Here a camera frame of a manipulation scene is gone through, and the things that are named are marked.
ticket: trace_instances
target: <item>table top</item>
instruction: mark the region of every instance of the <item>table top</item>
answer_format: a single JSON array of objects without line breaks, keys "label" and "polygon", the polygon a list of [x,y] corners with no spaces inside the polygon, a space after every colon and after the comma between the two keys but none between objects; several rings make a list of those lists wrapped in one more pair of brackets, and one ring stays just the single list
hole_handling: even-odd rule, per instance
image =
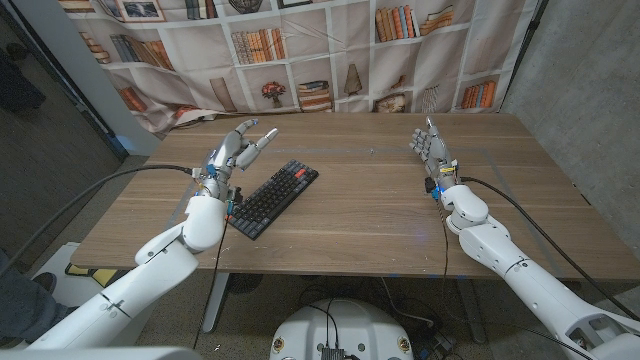
[{"label": "table top", "polygon": [[[257,140],[280,133],[230,182],[250,195],[291,159],[320,176],[252,241],[229,226],[218,269],[224,272],[442,276],[445,237],[426,172],[409,149],[421,114],[318,113],[220,119],[172,131],[147,164],[199,167],[227,132],[248,118]],[[432,115],[461,176],[482,179],[512,195],[593,278],[637,280],[640,262],[572,185],[520,121],[506,114]],[[490,213],[529,257],[560,278],[579,278],[544,238],[499,195],[471,183]],[[132,268],[147,241],[183,221],[195,191],[176,171],[140,172],[73,254],[81,267]],[[495,275],[469,258],[448,233],[452,276]],[[212,269],[218,247],[196,257]]]}]

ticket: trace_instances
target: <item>black keyboard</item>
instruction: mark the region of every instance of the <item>black keyboard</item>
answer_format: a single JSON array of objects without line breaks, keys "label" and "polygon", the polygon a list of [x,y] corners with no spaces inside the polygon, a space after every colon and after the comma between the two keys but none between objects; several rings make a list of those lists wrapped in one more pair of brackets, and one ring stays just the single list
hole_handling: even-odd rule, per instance
[{"label": "black keyboard", "polygon": [[255,240],[318,177],[307,165],[291,160],[242,204],[236,205],[229,224]]}]

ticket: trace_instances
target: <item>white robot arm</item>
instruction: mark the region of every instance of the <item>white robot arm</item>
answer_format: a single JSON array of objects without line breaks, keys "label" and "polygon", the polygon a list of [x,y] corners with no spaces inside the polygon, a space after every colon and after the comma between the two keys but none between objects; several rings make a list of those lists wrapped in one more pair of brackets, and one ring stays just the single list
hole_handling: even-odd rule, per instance
[{"label": "white robot arm", "polygon": [[[429,118],[427,125],[429,131],[416,129],[410,146],[435,182],[436,199],[451,211],[447,226],[464,252],[504,279],[557,340],[594,360],[637,359],[640,323],[588,304],[523,253],[487,204],[459,184],[456,161]],[[570,359],[585,358],[563,350]]]},{"label": "white robot arm", "polygon": [[257,143],[244,138],[256,125],[248,120],[231,131],[208,161],[206,174],[194,169],[201,190],[186,209],[187,220],[154,237],[136,254],[138,266],[36,340],[28,350],[72,349],[108,345],[142,310],[176,287],[198,266],[194,253],[222,239],[224,217],[239,189],[230,188],[233,167],[246,169],[278,134],[271,130]]}]

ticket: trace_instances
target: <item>dark pants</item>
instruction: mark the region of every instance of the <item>dark pants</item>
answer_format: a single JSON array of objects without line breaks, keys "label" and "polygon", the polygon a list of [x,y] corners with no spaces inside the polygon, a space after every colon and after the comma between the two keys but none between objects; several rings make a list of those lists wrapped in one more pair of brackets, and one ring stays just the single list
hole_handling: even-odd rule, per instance
[{"label": "dark pants", "polygon": [[[9,261],[0,250],[0,269]],[[15,269],[0,278],[0,339],[35,341],[60,322],[67,307],[56,303],[42,286]]]}]

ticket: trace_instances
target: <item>bookshelf print backdrop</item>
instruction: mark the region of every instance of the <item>bookshelf print backdrop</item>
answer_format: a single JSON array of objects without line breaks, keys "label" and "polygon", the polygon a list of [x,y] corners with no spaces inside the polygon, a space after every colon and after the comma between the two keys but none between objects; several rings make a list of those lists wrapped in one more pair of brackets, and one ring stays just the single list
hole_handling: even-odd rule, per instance
[{"label": "bookshelf print backdrop", "polygon": [[154,133],[218,112],[495,112],[536,7],[536,0],[59,3]]}]

